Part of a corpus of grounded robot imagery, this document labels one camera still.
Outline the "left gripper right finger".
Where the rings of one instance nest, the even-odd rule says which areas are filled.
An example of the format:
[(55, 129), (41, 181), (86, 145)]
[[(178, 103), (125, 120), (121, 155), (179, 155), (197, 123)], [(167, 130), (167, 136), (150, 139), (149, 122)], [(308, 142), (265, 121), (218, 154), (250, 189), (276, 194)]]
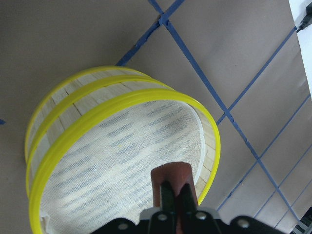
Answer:
[(185, 215), (191, 215), (197, 211), (197, 200), (193, 195), (191, 185), (186, 183), (180, 191), (181, 210)]

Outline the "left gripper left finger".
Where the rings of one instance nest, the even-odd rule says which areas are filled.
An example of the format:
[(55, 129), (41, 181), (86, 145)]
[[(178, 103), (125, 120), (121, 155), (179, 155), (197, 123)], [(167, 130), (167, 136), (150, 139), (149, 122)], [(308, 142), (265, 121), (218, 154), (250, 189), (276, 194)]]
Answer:
[(168, 181), (163, 182), (160, 186), (160, 207), (163, 212), (176, 214), (175, 193)]

